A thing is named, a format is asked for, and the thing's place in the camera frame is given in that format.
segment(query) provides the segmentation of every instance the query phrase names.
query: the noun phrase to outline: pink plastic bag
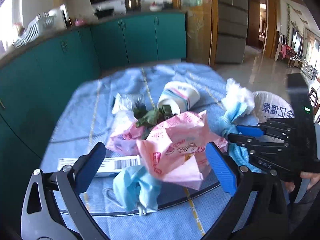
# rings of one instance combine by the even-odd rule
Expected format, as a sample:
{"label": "pink plastic bag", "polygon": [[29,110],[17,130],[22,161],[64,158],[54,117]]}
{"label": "pink plastic bag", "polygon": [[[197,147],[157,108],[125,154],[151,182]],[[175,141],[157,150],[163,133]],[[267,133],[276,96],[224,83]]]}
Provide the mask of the pink plastic bag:
{"label": "pink plastic bag", "polygon": [[211,141],[227,151],[227,140],[210,132],[206,111],[184,112],[155,126],[137,146],[152,176],[198,190],[211,170],[205,156]]}
{"label": "pink plastic bag", "polygon": [[106,148],[125,156],[139,155],[136,140],[141,138],[144,127],[137,128],[136,122],[132,111],[117,112]]}

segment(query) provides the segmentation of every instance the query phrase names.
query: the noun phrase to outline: paper cup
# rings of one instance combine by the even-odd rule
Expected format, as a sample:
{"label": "paper cup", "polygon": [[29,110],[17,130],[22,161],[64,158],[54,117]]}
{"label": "paper cup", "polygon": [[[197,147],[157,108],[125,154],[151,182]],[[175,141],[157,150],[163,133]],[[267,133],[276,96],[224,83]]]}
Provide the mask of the paper cup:
{"label": "paper cup", "polygon": [[157,107],[171,106],[173,114],[181,114],[189,111],[199,99],[199,91],[190,84],[171,81],[164,86]]}

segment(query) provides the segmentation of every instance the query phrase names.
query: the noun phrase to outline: box with barcode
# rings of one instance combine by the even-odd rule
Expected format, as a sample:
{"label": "box with barcode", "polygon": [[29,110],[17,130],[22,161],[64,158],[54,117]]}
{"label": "box with barcode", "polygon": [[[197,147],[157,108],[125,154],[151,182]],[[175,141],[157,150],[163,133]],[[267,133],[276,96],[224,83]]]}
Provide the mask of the box with barcode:
{"label": "box with barcode", "polygon": [[[76,158],[61,158],[58,160],[58,171],[62,169],[65,165],[73,165],[77,161]],[[122,169],[141,165],[140,156],[124,156],[124,157],[114,157],[114,158],[104,158],[97,171],[96,177],[105,177],[112,174],[117,174]]]}

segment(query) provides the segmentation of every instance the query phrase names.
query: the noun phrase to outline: person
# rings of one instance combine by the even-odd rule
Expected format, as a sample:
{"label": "person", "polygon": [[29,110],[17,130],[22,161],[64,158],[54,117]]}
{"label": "person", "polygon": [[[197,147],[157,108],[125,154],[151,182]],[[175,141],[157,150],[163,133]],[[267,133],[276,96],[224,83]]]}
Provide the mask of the person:
{"label": "person", "polygon": [[[289,210],[289,231],[290,233],[302,222],[303,218],[308,213],[313,202],[315,201],[320,190],[320,173],[304,172],[300,173],[302,179],[310,179],[307,191],[299,203],[294,203]],[[288,193],[294,191],[295,185],[293,182],[284,182]]]}

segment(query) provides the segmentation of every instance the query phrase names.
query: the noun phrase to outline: hanging vine decoration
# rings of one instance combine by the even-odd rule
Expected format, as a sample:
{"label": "hanging vine decoration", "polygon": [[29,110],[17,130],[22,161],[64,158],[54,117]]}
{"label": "hanging vine decoration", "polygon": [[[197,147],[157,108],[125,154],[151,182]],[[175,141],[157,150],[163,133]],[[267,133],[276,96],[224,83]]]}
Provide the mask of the hanging vine decoration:
{"label": "hanging vine decoration", "polygon": [[290,37],[290,29],[291,29],[291,17],[290,17],[290,5],[287,3],[288,10],[288,28],[287,28],[287,38]]}

